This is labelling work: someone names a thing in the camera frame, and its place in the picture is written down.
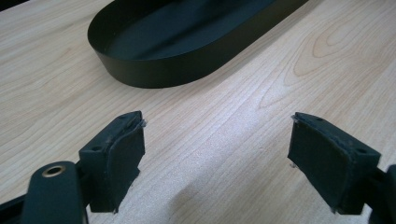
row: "black curved strip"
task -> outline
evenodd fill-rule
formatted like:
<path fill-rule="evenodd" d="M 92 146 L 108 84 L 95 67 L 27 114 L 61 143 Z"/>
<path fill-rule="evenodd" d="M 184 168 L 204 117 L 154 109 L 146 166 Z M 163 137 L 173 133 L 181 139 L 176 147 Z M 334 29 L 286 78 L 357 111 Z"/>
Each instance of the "black curved strip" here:
<path fill-rule="evenodd" d="M 207 76 L 307 0 L 114 1 L 88 38 L 107 71 L 141 88 Z"/>
<path fill-rule="evenodd" d="M 27 1 L 29 0 L 2 0 L 0 1 L 0 11 L 15 7 Z"/>

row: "black plastic part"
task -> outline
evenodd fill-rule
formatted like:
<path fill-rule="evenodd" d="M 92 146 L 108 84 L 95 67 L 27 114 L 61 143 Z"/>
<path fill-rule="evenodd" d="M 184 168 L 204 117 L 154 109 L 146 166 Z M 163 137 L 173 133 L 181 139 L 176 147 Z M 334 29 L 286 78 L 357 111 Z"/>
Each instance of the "black plastic part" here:
<path fill-rule="evenodd" d="M 0 205 L 0 223 L 14 224 L 21 222 L 21 214 L 25 196 L 22 195 Z"/>
<path fill-rule="evenodd" d="M 205 77 L 307 0 L 116 0 L 88 39 L 115 79 L 140 88 Z"/>
<path fill-rule="evenodd" d="M 365 199 L 373 208 L 370 224 L 396 223 L 396 165 L 386 173 L 377 170 L 368 181 Z"/>
<path fill-rule="evenodd" d="M 359 215 L 380 154 L 328 121 L 296 113 L 289 158 L 340 214 Z"/>
<path fill-rule="evenodd" d="M 48 164 L 32 175 L 21 223 L 88 223 L 73 162 Z"/>
<path fill-rule="evenodd" d="M 145 154 L 140 111 L 114 119 L 79 151 L 80 175 L 88 174 L 83 194 L 93 212 L 118 212 L 128 188 L 139 175 L 137 165 Z"/>

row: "clamp jaw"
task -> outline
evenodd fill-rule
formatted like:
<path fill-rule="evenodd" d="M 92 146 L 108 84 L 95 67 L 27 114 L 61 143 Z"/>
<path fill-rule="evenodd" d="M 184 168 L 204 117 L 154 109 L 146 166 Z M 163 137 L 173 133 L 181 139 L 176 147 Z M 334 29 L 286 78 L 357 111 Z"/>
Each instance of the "clamp jaw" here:
<path fill-rule="evenodd" d="M 26 195 L 0 205 L 0 223 L 88 223 L 93 212 L 118 212 L 145 154 L 140 111 L 114 119 L 79 151 L 35 171 Z"/>
<path fill-rule="evenodd" d="M 288 158 L 306 175 L 334 212 L 359 215 L 365 203 L 369 223 L 396 223 L 396 165 L 384 173 L 381 154 L 330 122 L 303 113 L 293 117 Z"/>

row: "light wood surface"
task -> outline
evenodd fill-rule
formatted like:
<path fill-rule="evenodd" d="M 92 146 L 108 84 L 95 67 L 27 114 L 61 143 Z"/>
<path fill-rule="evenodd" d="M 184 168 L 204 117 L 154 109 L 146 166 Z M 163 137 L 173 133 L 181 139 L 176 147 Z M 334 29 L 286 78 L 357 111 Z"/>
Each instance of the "light wood surface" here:
<path fill-rule="evenodd" d="M 396 163 L 396 1 L 310 0 L 208 77 L 123 85 L 87 40 L 110 0 L 32 0 L 0 12 L 0 203 L 141 110 L 147 154 L 120 212 L 91 223 L 366 223 L 331 213 L 286 158 L 296 111 Z"/>

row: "wood grain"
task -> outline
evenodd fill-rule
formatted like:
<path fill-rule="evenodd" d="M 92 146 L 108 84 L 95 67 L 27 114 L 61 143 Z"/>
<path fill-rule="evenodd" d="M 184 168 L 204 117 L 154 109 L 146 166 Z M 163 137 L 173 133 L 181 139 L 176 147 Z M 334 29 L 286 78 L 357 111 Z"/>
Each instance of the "wood grain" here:
<path fill-rule="evenodd" d="M 296 111 L 396 163 L 396 2 L 311 0 L 208 77 L 144 90 L 112 78 L 87 40 L 109 0 L 0 12 L 0 203 L 142 110 L 147 154 L 120 212 L 91 223 L 365 223 L 331 213 L 286 158 Z"/>

